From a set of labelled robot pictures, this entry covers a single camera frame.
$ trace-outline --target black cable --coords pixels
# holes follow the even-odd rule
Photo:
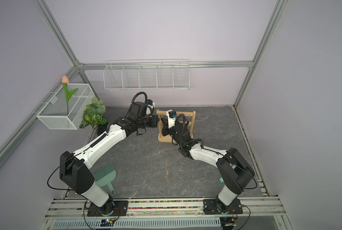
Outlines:
[[[154,113],[154,108],[151,108],[150,106],[148,106],[149,110],[150,110],[150,114],[145,115],[143,118],[149,118],[150,116],[152,116],[152,114]]]
[[[139,133],[139,130],[136,130],[136,135],[137,136],[140,136],[140,135],[143,135],[143,134],[145,134],[146,132],[147,132],[147,129],[144,127],[144,133]]]
[[[211,152],[217,153],[217,155],[224,156],[224,155],[223,155],[223,154],[221,154],[220,152],[216,152],[216,151],[214,151],[214,150],[211,150],[211,149],[205,149],[205,148],[203,148],[203,146],[201,146],[201,148],[202,148],[202,149],[204,149],[204,150],[208,150],[208,151],[211,151]]]
[[[245,172],[246,174],[248,174],[251,178],[253,178],[254,182],[255,182],[255,187],[254,188],[244,188],[244,189],[255,189],[258,187],[257,181],[254,179],[254,177],[252,175],[250,175],[250,173],[248,173],[247,171],[243,170],[242,168],[240,168],[237,164],[236,167],[238,167],[239,169],[241,169],[243,172]]]
[[[247,223],[247,221],[249,220],[250,213],[251,213],[250,208],[248,208],[248,206],[243,205],[243,204],[241,204],[241,205],[242,205],[242,206],[245,206],[245,207],[247,207],[247,209],[249,209],[249,215],[247,216],[247,219],[246,219],[245,223],[244,223],[241,227],[239,227],[238,229],[236,229],[236,230],[240,230],[242,227],[244,227],[244,225],[245,225],[245,224]]]
[[[113,209],[117,209],[117,211],[119,212],[117,218],[113,221],[113,223],[114,223],[116,220],[118,220],[120,218],[120,210],[118,208],[113,208]]]
[[[238,219],[239,218],[239,216],[238,216],[238,212],[232,207],[232,209],[235,211],[235,214],[236,214],[236,219]]]
[[[147,100],[148,100],[147,94],[146,94],[145,92],[139,92],[139,93],[137,93],[137,94],[133,97],[133,99],[131,100],[131,104],[130,104],[129,109],[128,109],[127,112],[126,112],[126,115],[129,114],[130,109],[131,109],[131,105],[133,104],[133,102],[135,101],[135,99],[136,99],[140,94],[144,94],[144,97],[146,98],[146,99],[145,99],[145,104],[147,103]]]
[[[181,139],[183,140],[183,134],[184,134],[185,124],[186,124],[186,117],[185,117],[185,115],[184,115],[183,113],[180,114],[180,115],[178,115],[178,116],[176,117],[175,125],[176,125],[176,123],[177,123],[177,121],[178,121],[178,119],[179,119],[180,117],[182,117]]]
[[[173,143],[173,137],[172,137],[172,139],[171,139],[171,143],[172,143],[172,145],[175,145],[175,144]],[[176,145],[179,145],[179,144],[176,143]]]
[[[85,209],[87,209],[87,203],[88,203],[88,201],[89,200],[86,200],[86,202],[84,203],[84,208],[82,209],[82,215],[84,216],[84,221],[85,221],[85,223],[87,224],[87,226],[91,229],[91,230],[94,230],[94,229],[92,229],[90,226],[89,226],[89,224],[87,223],[87,221],[86,221],[86,219],[85,219]]]
[[[201,142],[201,144],[200,144],[200,146],[201,146],[201,148],[203,148],[203,146],[204,146],[204,140],[202,140],[202,139],[192,139],[192,140],[190,140],[190,141],[188,141],[188,142],[185,142],[185,144],[190,144],[190,143],[192,143],[193,141],[200,141]]]
[[[67,159],[65,162],[63,162],[62,164],[60,164],[60,166],[58,166],[58,167],[54,170],[54,172],[57,171],[57,170],[58,170],[64,163],[66,163],[68,160],[70,160],[70,159],[72,159],[73,157],[76,157],[77,155],[80,155],[80,154],[81,154],[81,153],[76,154],[76,155],[70,157],[69,159]],[[52,172],[52,174],[49,176],[49,178],[48,178],[48,180],[47,180],[47,185],[48,185],[51,189],[55,189],[55,190],[73,191],[72,189],[69,189],[69,188],[54,188],[54,187],[50,186],[50,185],[49,185],[49,179],[51,179],[51,177],[52,177],[52,175],[54,174],[54,172]]]

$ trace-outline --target white wire basket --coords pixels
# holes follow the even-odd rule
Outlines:
[[[140,61],[105,61],[104,88],[109,91],[190,89],[187,60]]]
[[[61,86],[36,116],[50,130],[77,130],[86,105],[91,104],[95,96],[89,84],[70,83],[67,88],[78,89],[68,101],[68,115],[65,90]]]

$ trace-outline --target pink tulip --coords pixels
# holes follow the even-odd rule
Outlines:
[[[62,76],[62,83],[70,83],[70,80],[66,75]]]

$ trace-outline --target black mounting plate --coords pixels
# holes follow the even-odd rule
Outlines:
[[[216,200],[215,199],[204,199],[203,200],[203,204],[204,204],[204,210],[203,212],[206,215],[213,215],[213,214],[219,214],[216,208]],[[231,202],[232,205],[232,209],[231,211],[229,211],[229,214],[242,214],[242,207],[240,205],[240,200],[239,199],[234,199]]]
[[[115,204],[114,208],[117,208],[120,211],[120,216],[126,216],[126,211],[127,211],[127,205],[128,201],[127,200],[114,200],[113,203]],[[119,211],[117,209],[114,209],[113,212],[109,216],[118,216]],[[103,216],[98,212],[99,208],[91,203],[89,210],[88,210],[88,216]]]

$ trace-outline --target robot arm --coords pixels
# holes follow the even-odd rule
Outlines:
[[[134,102],[136,97],[144,94],[145,102]],[[76,150],[74,153],[65,152],[60,157],[60,179],[77,194],[81,194],[92,202],[98,209],[96,213],[109,215],[113,212],[113,198],[97,185],[89,169],[110,148],[139,128],[157,127],[159,118],[152,115],[154,102],[147,99],[144,92],[137,93],[126,115],[116,119],[107,130],[92,142]],[[206,214],[227,213],[232,209],[233,200],[251,181],[254,171],[236,149],[219,150],[203,145],[201,139],[192,139],[187,129],[183,114],[176,116],[173,110],[168,111],[168,118],[162,118],[164,136],[172,136],[179,145],[179,152],[190,159],[201,160],[218,168],[224,180],[224,187],[216,197],[213,205],[204,210]]]
[[[233,200],[254,177],[254,171],[238,150],[219,150],[204,146],[203,140],[192,139],[187,129],[187,121],[183,114],[176,116],[173,110],[167,111],[167,119],[162,117],[162,135],[170,135],[172,141],[179,145],[178,151],[187,158],[201,160],[217,167],[223,180],[224,187],[216,197],[216,207],[205,210],[213,213],[227,213],[232,208]]]
[[[144,94],[145,102],[134,102],[140,94]],[[136,135],[144,134],[138,132],[139,128],[146,131],[147,127],[157,127],[159,118],[152,115],[154,106],[146,93],[137,93],[125,116],[116,119],[104,133],[86,146],[74,153],[65,152],[60,157],[60,179],[77,194],[94,203],[103,215],[112,212],[113,199],[97,185],[89,169],[104,153],[133,132]]]

